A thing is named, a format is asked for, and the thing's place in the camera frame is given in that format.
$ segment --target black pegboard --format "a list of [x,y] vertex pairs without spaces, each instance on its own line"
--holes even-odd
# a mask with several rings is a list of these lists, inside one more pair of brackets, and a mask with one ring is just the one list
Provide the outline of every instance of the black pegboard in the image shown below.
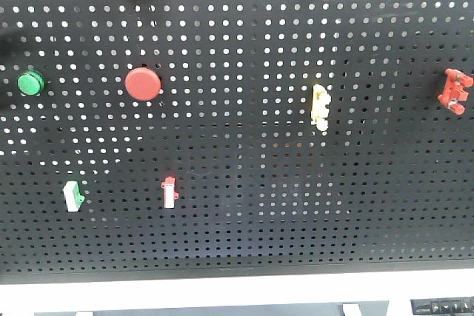
[[[472,261],[473,104],[436,99],[472,73],[471,3],[1,0],[0,275]],[[142,65],[150,102],[124,89]]]

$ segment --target red plastic part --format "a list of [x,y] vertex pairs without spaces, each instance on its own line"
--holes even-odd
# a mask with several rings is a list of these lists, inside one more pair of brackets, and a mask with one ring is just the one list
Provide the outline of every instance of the red plastic part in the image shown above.
[[446,75],[443,94],[438,97],[438,100],[441,105],[447,107],[456,115],[462,115],[466,109],[458,101],[467,100],[469,93],[464,91],[464,88],[474,85],[474,79],[459,70],[447,69]]
[[148,68],[135,68],[125,78],[125,88],[132,98],[148,101],[156,98],[161,90],[161,80]]

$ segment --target red round knob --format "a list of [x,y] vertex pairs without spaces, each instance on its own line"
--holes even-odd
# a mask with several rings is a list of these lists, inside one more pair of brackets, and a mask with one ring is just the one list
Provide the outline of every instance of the red round knob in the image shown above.
[[125,78],[125,88],[132,98],[148,101],[156,98],[161,90],[161,80],[148,68],[135,68]]

